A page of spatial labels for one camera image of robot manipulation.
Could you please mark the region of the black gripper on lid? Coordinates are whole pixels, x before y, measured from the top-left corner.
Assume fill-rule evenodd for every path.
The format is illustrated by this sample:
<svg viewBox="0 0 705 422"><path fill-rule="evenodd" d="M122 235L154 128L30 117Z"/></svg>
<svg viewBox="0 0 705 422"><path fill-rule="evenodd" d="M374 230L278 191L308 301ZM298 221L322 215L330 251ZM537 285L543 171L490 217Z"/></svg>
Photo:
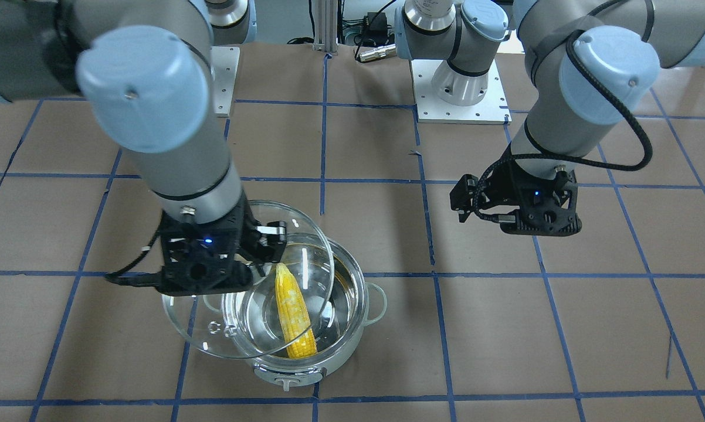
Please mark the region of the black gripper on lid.
<svg viewBox="0 0 705 422"><path fill-rule="evenodd" d="M262 223L245 196L208 223L163 213L158 232L163 265L156 289L172 297L247 291L269 274L287 246L286 222Z"/></svg>

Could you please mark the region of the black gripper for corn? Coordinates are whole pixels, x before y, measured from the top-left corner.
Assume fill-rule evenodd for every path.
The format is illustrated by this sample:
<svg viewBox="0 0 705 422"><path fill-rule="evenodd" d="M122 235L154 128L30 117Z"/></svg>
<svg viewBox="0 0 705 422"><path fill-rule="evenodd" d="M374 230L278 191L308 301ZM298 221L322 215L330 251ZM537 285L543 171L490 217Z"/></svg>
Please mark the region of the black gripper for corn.
<svg viewBox="0 0 705 422"><path fill-rule="evenodd" d="M505 233L529 236L569 237L579 233L582 222L576 213L578 185L566 166L544 179L525 171L520 158L538 154L503 154L481 177L465 174L449 193L450 208L460 222L475 215L497 223Z"/></svg>

